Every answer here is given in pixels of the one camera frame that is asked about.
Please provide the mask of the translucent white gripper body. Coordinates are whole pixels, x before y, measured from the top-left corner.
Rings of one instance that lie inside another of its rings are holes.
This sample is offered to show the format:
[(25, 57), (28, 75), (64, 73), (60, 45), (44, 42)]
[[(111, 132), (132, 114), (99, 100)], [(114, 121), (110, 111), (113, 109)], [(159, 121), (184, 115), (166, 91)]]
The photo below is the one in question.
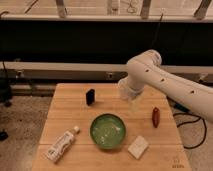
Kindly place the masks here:
[(118, 90), (120, 98), (127, 101), (129, 104), (129, 110), (131, 112), (136, 112), (139, 107), (139, 96), (142, 94), (144, 87), (139, 89), (133, 89), (130, 86), (128, 78), (122, 78), (118, 81)]

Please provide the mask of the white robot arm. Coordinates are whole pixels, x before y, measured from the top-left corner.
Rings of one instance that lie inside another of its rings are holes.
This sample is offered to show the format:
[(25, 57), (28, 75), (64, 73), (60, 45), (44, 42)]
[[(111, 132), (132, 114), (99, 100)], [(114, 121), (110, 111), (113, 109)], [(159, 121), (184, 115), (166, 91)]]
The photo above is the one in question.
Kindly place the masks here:
[(147, 84), (213, 123), (213, 88), (170, 74), (161, 63), (161, 55), (153, 49), (131, 58), (127, 76), (118, 82), (121, 98), (135, 99)]

